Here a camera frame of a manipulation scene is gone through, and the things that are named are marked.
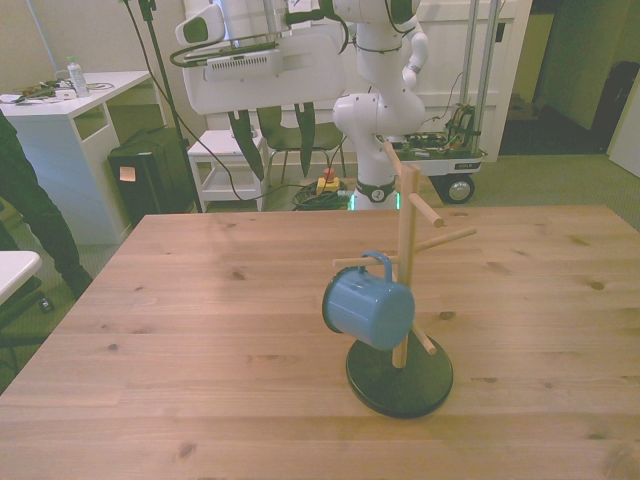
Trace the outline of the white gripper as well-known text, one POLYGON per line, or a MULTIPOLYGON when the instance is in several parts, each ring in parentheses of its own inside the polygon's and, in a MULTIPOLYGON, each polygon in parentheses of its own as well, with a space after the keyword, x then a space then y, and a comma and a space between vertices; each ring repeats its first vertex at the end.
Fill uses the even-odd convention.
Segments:
POLYGON ((315 140, 312 102, 336 99, 345 89, 338 48, 325 34, 293 35, 268 50, 209 58, 202 66, 184 69, 183 77, 198 114, 229 112, 236 142, 259 181, 264 180, 264 167, 247 109, 295 104, 306 177, 315 140))

